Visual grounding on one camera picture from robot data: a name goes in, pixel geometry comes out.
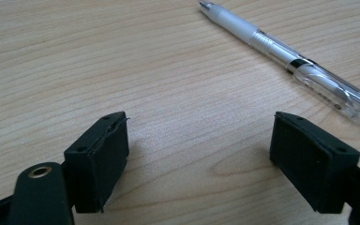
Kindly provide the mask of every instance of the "table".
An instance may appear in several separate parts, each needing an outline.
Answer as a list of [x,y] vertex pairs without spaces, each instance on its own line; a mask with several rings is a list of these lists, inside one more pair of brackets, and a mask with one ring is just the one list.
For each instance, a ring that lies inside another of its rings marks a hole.
[[[217,3],[360,87],[360,1]],[[349,206],[314,213],[268,151],[276,111],[359,151],[360,127],[195,1],[0,0],[0,199],[118,111],[126,169],[76,224],[347,224]]]

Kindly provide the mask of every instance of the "wood grain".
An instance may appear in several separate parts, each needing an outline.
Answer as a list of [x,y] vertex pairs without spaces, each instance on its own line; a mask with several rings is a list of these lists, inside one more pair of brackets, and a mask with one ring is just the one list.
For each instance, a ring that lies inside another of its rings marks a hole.
[[[217,1],[360,87],[360,1]],[[0,199],[100,116],[130,156],[105,214],[77,224],[347,224],[268,159],[275,111],[360,151],[360,127],[201,14],[195,1],[0,0]]]

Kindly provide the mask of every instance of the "wooden table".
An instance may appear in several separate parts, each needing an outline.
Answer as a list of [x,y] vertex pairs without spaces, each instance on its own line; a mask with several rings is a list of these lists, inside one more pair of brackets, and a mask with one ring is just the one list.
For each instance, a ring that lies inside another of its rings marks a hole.
[[[217,1],[360,87],[360,1]],[[276,111],[360,151],[360,127],[214,25],[195,1],[0,0],[0,199],[17,175],[125,111],[130,155],[76,224],[347,224],[268,158]]]

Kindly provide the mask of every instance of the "clear plastic pen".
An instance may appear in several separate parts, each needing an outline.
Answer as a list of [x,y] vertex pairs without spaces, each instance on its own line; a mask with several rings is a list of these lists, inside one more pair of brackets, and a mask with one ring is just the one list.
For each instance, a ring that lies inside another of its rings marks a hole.
[[360,125],[360,89],[265,34],[257,26],[234,15],[225,7],[203,0],[199,3],[203,13],[212,22],[282,65],[311,93]]

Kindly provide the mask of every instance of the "pen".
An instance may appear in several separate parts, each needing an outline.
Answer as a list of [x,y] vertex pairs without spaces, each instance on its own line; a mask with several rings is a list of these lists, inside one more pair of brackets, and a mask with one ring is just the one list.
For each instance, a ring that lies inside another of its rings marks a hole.
[[279,63],[293,74],[299,84],[360,125],[360,89],[265,34],[257,26],[234,15],[225,7],[203,0],[199,3],[202,12],[212,22]]

